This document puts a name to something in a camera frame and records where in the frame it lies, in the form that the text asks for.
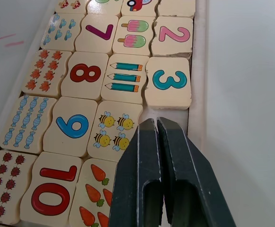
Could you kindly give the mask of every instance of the orange leaf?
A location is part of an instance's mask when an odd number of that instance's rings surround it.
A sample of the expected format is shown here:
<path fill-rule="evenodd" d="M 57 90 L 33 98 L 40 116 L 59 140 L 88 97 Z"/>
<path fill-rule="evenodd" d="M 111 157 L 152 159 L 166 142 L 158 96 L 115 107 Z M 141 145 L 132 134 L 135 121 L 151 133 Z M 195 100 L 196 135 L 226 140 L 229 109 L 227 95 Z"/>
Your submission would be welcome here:
<path fill-rule="evenodd" d="M 37 68 L 42 68 L 44 66 L 45 61 L 43 59 L 40 59 L 36 62 L 36 64 L 34 66 L 36 66 Z"/>
<path fill-rule="evenodd" d="M 46 75 L 44 76 L 44 78 L 46 78 L 46 80 L 52 80 L 54 78 L 54 74 L 51 70 L 49 70 Z"/>
<path fill-rule="evenodd" d="M 48 52 L 47 50 L 43 50 L 39 56 L 46 59 L 48 57 L 48 53 L 50 52 Z"/>
<path fill-rule="evenodd" d="M 50 88 L 49 87 L 50 85 L 51 84 L 49 84 L 48 81 L 44 81 L 39 89 L 41 89 L 42 91 L 46 91 L 47 92 L 49 90 L 49 88 Z"/>
<path fill-rule="evenodd" d="M 52 58 L 54 58 L 55 60 L 56 60 L 56 59 L 59 60 L 60 58 L 62 58 L 62 53 L 61 53 L 60 51 L 56 51 L 56 52 L 53 54 Z"/>
<path fill-rule="evenodd" d="M 28 88 L 28 90 L 33 90 L 35 87 L 36 87 L 36 84 L 37 82 L 35 82 L 33 79 L 31 79 L 28 84 L 26 85 L 26 87 Z"/>
<path fill-rule="evenodd" d="M 39 78 L 39 76 L 40 76 L 40 71 L 39 70 L 34 70 L 33 72 L 32 72 L 32 74 L 30 75 L 33 79 L 38 79 Z"/>
<path fill-rule="evenodd" d="M 56 70 L 57 69 L 57 65 L 58 65 L 58 63 L 56 63 L 56 61 L 52 61 L 49 64 L 48 68 L 50 68 L 51 70 Z"/>

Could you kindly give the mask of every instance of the wooden puzzle tile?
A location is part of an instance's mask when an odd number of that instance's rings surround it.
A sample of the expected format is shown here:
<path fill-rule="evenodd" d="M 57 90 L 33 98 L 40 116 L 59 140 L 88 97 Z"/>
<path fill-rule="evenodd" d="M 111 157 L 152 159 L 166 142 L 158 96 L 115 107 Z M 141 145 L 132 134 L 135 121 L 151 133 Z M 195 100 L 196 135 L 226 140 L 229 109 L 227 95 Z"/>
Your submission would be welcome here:
<path fill-rule="evenodd" d="M 39 50 L 23 80 L 22 91 L 28 95 L 56 97 L 61 95 L 62 79 L 67 74 L 68 51 Z"/>
<path fill-rule="evenodd" d="M 74 41 L 80 33 L 84 14 L 55 13 L 49 21 L 41 41 L 41 48 L 59 51 L 75 51 Z"/>
<path fill-rule="evenodd" d="M 4 149 L 39 154 L 55 98 L 22 96 L 15 102 L 0 138 Z"/>
<path fill-rule="evenodd" d="M 61 85 L 62 96 L 99 101 L 108 59 L 105 53 L 75 52 Z"/>
<path fill-rule="evenodd" d="M 87 6 L 88 14 L 115 15 L 120 17 L 123 0 L 91 0 Z"/>
<path fill-rule="evenodd" d="M 59 0 L 55 6 L 56 13 L 87 14 L 86 7 L 90 0 Z"/>
<path fill-rule="evenodd" d="M 161 0 L 158 16 L 194 17 L 196 0 Z"/>
<path fill-rule="evenodd" d="M 100 103 L 90 134 L 88 154 L 118 162 L 129 146 L 141 114 L 142 105 L 112 101 Z"/>
<path fill-rule="evenodd" d="M 155 8 L 159 0 L 124 0 L 123 16 L 155 17 Z"/>
<path fill-rule="evenodd" d="M 91 158 L 82 165 L 69 217 L 71 227 L 108 227 L 116 164 Z"/>
<path fill-rule="evenodd" d="M 19 222 L 19 204 L 31 182 L 36 155 L 0 150 L 0 223 Z"/>
<path fill-rule="evenodd" d="M 189 60 L 150 58 L 146 65 L 149 79 L 145 89 L 148 106 L 155 109 L 187 109 L 191 104 Z"/>
<path fill-rule="evenodd" d="M 154 17 L 121 17 L 113 42 L 113 52 L 150 56 L 149 43 L 153 39 L 154 20 Z"/>
<path fill-rule="evenodd" d="M 193 44 L 193 20 L 187 17 L 158 17 L 152 41 L 153 56 L 190 58 Z"/>
<path fill-rule="evenodd" d="M 32 169 L 32 182 L 20 204 L 20 219 L 26 226 L 64 227 L 80 174 L 78 157 L 42 152 Z"/>
<path fill-rule="evenodd" d="M 114 54 L 109 59 L 101 96 L 104 100 L 142 104 L 148 56 Z"/>
<path fill-rule="evenodd" d="M 97 106 L 93 100 L 61 97 L 44 134 L 44 151 L 85 156 Z"/>
<path fill-rule="evenodd" d="M 88 14 L 81 22 L 81 34 L 75 41 L 76 51 L 112 54 L 118 17 Z"/>

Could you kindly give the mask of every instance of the mushroom illustration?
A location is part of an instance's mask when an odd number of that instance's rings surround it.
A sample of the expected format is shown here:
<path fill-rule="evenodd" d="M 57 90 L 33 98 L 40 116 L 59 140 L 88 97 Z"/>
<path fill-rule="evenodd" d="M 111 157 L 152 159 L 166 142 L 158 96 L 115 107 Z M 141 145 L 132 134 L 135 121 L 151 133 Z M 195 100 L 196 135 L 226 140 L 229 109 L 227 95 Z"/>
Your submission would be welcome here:
<path fill-rule="evenodd" d="M 68 0 L 63 0 L 58 5 L 61 6 L 61 9 L 62 9 L 62 8 L 65 8 L 66 6 L 68 6 L 69 3 L 68 3 Z"/>
<path fill-rule="evenodd" d="M 80 1 L 78 1 L 78 0 L 75 1 L 74 3 L 71 4 L 71 6 L 73 6 L 72 9 L 76 9 L 77 7 L 80 6 Z"/>

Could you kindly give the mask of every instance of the car illustration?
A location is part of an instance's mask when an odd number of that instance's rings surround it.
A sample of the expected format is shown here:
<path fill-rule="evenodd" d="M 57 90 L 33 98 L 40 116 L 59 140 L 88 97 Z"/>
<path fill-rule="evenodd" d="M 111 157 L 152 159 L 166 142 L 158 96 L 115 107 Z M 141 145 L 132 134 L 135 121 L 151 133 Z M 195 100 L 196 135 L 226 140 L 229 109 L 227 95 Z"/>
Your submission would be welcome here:
<path fill-rule="evenodd" d="M 130 7 L 130 11 L 139 11 L 143 5 L 147 5 L 152 0 L 129 0 L 127 5 Z"/>

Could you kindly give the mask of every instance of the red number 8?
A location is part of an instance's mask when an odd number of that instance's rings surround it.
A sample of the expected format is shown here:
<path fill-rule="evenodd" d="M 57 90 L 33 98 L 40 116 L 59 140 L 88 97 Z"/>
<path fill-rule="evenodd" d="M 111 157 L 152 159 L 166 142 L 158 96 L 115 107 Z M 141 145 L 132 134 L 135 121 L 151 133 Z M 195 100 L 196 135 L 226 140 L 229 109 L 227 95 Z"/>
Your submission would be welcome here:
<path fill-rule="evenodd" d="M 78 70 L 83 70 L 84 74 L 82 74 L 81 76 L 78 76 L 76 74 Z M 95 73 L 93 77 L 89 75 L 90 72 Z M 74 82 L 82 82 L 83 80 L 86 80 L 87 82 L 91 83 L 91 82 L 97 81 L 100 77 L 100 74 L 101 74 L 101 70 L 98 66 L 93 65 L 88 67 L 87 65 L 81 63 L 81 64 L 77 64 L 71 69 L 70 79 Z"/>

